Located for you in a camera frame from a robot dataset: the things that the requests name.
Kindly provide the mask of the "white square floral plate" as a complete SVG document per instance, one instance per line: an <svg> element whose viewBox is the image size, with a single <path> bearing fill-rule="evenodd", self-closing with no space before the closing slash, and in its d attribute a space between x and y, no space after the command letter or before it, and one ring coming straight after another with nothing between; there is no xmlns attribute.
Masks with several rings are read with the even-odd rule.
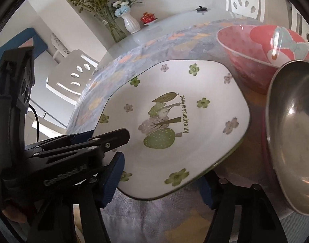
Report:
<svg viewBox="0 0 309 243"><path fill-rule="evenodd" d="M95 135L126 129L119 190L155 200L203 176L241 144L248 104L230 70L208 60L169 60L119 87Z"/></svg>

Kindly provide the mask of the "leaf pattern table mat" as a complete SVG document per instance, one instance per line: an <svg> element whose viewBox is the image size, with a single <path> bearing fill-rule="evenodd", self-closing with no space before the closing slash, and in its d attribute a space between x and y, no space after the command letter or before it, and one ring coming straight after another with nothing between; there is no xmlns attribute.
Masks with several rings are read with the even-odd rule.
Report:
<svg viewBox="0 0 309 243"><path fill-rule="evenodd" d="M232 68L216 40L219 29L233 25L232 20L195 25L151 40L107 65L99 65L83 91L69 120L67 133L93 130L110 94L137 74L153 65L172 59L214 60ZM260 184L266 191L289 242L306 238L297 224L303 218L293 213L269 183L261 154L262 113L265 97L241 85L249 104L252 121L242 145L221 165L219 175L236 185ZM202 242L213 212L206 206L196 184L155 201L137 201L120 191L102 210L112 242Z"/></svg>

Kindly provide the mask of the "steel bowl pink outside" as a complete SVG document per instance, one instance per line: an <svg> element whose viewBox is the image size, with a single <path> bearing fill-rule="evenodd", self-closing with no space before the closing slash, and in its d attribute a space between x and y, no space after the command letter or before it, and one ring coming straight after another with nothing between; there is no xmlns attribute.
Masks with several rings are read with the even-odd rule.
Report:
<svg viewBox="0 0 309 243"><path fill-rule="evenodd" d="M272 186L292 210L309 216L309 62L293 60L274 74L261 144Z"/></svg>

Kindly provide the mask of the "white chair left side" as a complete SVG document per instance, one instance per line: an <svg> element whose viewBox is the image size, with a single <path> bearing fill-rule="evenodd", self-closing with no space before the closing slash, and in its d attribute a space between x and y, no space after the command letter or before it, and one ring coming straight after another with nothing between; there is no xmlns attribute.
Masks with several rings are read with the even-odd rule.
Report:
<svg viewBox="0 0 309 243"><path fill-rule="evenodd" d="M45 120L67 128L78 100L98 62L75 49L58 63L48 52L34 60L31 103Z"/></svg>

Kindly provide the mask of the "white chair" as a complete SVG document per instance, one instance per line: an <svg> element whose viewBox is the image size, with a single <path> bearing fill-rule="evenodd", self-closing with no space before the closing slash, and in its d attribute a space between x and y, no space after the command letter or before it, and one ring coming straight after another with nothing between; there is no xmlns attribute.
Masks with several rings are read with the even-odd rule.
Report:
<svg viewBox="0 0 309 243"><path fill-rule="evenodd" d="M75 49L58 63L48 52L34 60L31 103L45 120L67 128L78 100L98 62Z"/></svg>
<svg viewBox="0 0 309 243"><path fill-rule="evenodd" d="M309 24L293 4L291 4L291 12L291 30L298 33L309 44Z"/></svg>
<svg viewBox="0 0 309 243"><path fill-rule="evenodd" d="M226 0L226 11L264 22L265 0Z"/></svg>

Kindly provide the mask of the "pink cartoon bowl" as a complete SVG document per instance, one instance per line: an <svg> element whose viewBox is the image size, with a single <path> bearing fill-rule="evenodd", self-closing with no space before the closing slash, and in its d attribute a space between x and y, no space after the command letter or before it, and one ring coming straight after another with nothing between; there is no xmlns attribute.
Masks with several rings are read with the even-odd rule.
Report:
<svg viewBox="0 0 309 243"><path fill-rule="evenodd" d="M309 45L296 32L277 25L232 25L216 38L242 82L266 94L278 68L293 60L309 61Z"/></svg>

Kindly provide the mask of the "white ribbed flower vase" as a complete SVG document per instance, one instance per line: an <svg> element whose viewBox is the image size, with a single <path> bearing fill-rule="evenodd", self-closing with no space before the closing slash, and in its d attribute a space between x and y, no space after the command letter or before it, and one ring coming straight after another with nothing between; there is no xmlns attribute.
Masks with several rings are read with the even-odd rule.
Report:
<svg viewBox="0 0 309 243"><path fill-rule="evenodd" d="M124 13L121 18L123 19L125 28L129 33L134 34L141 30L140 24L130 13Z"/></svg>

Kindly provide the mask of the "red lidded pot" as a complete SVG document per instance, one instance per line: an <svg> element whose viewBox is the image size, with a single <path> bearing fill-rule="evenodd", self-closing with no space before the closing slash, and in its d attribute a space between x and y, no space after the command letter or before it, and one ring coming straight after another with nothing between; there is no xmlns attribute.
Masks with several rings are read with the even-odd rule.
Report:
<svg viewBox="0 0 309 243"><path fill-rule="evenodd" d="M155 17L154 13L145 12L143 16L140 18L140 20L144 25L148 25L157 20L157 18Z"/></svg>

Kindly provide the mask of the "glass vase green stems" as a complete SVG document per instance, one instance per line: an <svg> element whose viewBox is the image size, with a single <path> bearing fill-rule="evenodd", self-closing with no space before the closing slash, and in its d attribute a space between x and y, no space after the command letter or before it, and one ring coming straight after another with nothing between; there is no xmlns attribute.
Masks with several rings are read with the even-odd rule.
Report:
<svg viewBox="0 0 309 243"><path fill-rule="evenodd" d="M126 37L115 21L112 10L109 7L110 0L68 0L79 12L87 11L94 15L109 31L113 40L117 43Z"/></svg>

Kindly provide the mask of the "white chair right side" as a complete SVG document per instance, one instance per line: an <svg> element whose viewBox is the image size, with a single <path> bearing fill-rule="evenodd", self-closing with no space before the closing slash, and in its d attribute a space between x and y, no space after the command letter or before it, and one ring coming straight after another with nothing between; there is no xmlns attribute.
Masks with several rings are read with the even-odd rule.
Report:
<svg viewBox="0 0 309 243"><path fill-rule="evenodd" d="M309 44L309 24L293 4L291 4L291 12L291 30L298 33Z"/></svg>

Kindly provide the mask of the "black pot lid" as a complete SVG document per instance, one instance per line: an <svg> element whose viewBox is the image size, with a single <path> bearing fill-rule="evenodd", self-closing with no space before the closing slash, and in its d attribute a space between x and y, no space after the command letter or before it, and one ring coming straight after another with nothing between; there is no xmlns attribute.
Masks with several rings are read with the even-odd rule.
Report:
<svg viewBox="0 0 309 243"><path fill-rule="evenodd" d="M196 8L196 11L197 11L197 12L206 12L206 11L207 11L207 7L202 7L202 6L200 5L198 8Z"/></svg>

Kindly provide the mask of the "white chair far side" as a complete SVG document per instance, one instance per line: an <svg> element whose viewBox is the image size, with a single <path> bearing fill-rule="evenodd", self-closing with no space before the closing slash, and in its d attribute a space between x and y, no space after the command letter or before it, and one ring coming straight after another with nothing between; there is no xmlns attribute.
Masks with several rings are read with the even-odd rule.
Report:
<svg viewBox="0 0 309 243"><path fill-rule="evenodd" d="M226 0L226 11L264 22L265 0Z"/></svg>

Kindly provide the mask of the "blue wall picture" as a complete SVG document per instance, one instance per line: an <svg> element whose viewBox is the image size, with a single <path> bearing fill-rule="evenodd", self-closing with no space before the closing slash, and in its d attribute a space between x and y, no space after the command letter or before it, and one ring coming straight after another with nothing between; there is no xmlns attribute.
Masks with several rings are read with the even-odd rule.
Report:
<svg viewBox="0 0 309 243"><path fill-rule="evenodd" d="M48 45L38 35L34 28L26 28L0 47L0 60L6 50L33 47L33 59L48 49Z"/></svg>

